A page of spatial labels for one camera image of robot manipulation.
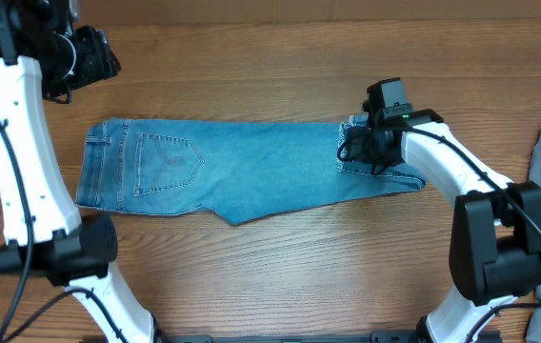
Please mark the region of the light blue denim jeans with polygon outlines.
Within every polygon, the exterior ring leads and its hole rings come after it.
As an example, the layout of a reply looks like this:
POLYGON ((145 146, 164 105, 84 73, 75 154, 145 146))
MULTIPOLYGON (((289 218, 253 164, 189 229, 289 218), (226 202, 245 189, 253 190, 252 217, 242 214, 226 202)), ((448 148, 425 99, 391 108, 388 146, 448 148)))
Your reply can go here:
POLYGON ((327 122, 111 119, 88 131, 76 203, 161 216, 209 211, 238 225, 425 186, 405 164, 378 176, 340 166, 341 130, 327 122))

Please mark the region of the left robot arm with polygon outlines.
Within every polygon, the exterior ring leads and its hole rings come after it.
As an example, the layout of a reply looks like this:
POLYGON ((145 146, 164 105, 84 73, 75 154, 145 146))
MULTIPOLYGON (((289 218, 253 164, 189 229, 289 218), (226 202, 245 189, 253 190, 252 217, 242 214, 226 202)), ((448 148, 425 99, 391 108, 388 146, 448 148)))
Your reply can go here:
POLYGON ((163 342, 117 269, 110 217, 80 213, 50 139, 46 102, 68 104, 73 91, 120 71, 106 34, 80 26, 79 14, 75 1, 0 0, 0 274, 48 279, 106 342, 163 342))

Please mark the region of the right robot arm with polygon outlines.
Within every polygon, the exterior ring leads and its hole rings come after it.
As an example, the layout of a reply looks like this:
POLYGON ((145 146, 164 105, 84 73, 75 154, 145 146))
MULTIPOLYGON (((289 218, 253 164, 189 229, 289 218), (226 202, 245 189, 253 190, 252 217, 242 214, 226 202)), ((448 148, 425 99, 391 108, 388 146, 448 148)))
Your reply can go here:
POLYGON ((541 285, 541 188, 515 183, 468 151, 431 109, 413 108, 400 78, 372 84, 367 119, 341 129, 345 171, 380 176, 405 163, 422 172, 453 208, 453 286, 413 330, 374 331, 373 342, 499 342, 486 326, 541 285))

